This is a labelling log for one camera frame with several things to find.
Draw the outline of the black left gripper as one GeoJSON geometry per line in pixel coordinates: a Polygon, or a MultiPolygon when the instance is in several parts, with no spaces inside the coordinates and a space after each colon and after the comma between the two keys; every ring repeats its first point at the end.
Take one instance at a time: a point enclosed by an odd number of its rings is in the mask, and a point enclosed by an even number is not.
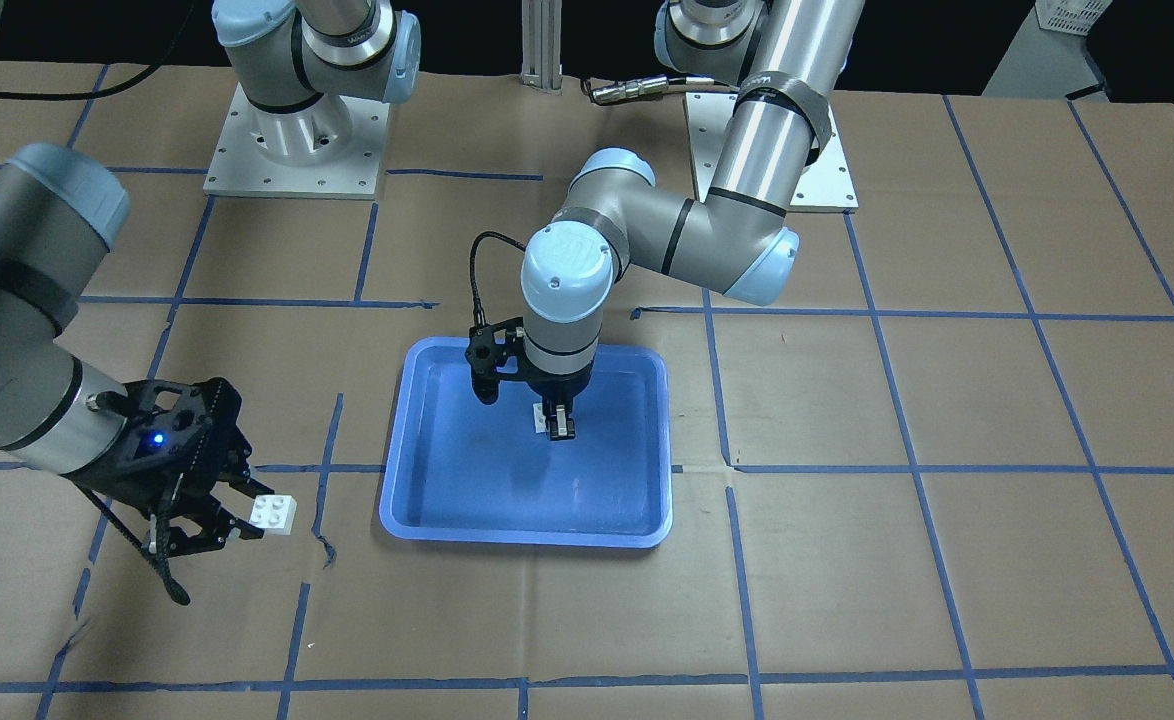
{"type": "Polygon", "coordinates": [[[574,397],[583,392],[591,383],[591,372],[555,375],[542,381],[528,381],[528,386],[541,397],[541,404],[533,405],[533,423],[537,433],[549,433],[551,440],[575,438],[575,420],[572,416],[574,397]]]}

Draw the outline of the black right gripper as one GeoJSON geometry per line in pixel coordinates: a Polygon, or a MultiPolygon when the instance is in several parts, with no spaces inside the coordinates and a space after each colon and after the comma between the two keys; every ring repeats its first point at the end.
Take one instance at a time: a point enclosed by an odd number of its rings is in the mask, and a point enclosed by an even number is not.
{"type": "Polygon", "coordinates": [[[252,446],[239,432],[239,392],[221,377],[185,386],[139,381],[89,397],[93,413],[124,420],[97,460],[72,473],[72,483],[124,502],[153,518],[151,557],[222,550],[235,539],[257,541],[264,530],[236,518],[212,497],[225,483],[249,498],[275,489],[250,477],[252,446]]]}

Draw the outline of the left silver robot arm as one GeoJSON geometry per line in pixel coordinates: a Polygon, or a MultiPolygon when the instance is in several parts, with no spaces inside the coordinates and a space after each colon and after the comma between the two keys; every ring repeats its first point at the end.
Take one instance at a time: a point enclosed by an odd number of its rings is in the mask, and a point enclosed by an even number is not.
{"type": "Polygon", "coordinates": [[[706,198],[660,190],[634,152],[593,152],[524,253],[519,377],[541,397],[551,439],[574,435],[603,304],[629,265],[772,304],[799,249],[785,214],[831,137],[829,94],[861,1],[668,1],[655,51],[674,70],[737,88],[706,198]]]}

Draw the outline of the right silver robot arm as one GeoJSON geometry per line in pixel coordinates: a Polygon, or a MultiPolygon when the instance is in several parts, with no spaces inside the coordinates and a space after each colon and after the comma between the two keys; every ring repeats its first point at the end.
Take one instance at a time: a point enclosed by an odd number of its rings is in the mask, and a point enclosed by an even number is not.
{"type": "MultiPolygon", "coordinates": [[[[389,106],[421,63],[417,18],[389,1],[217,1],[212,23],[238,90],[205,190],[371,196],[389,106]]],[[[139,511],[135,547],[156,565],[286,534],[294,498],[255,479],[229,382],[124,384],[58,345],[129,209],[110,170],[63,144],[0,168],[0,451],[139,511]]]]}

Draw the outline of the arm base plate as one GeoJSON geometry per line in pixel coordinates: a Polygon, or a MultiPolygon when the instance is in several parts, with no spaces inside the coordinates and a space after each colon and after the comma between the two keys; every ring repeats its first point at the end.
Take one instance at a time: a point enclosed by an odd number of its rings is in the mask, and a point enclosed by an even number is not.
{"type": "Polygon", "coordinates": [[[266,113],[241,88],[203,190],[211,196],[375,200],[391,105],[322,96],[294,114],[266,113]]]}
{"type": "MultiPolygon", "coordinates": [[[[735,97],[718,92],[693,92],[684,97],[691,170],[696,197],[706,200],[711,176],[718,168],[721,146],[733,117],[735,97]]],[[[837,119],[829,112],[834,137],[814,164],[803,170],[794,187],[791,210],[802,213],[852,213],[861,208],[846,154],[838,135],[837,119]]]]}

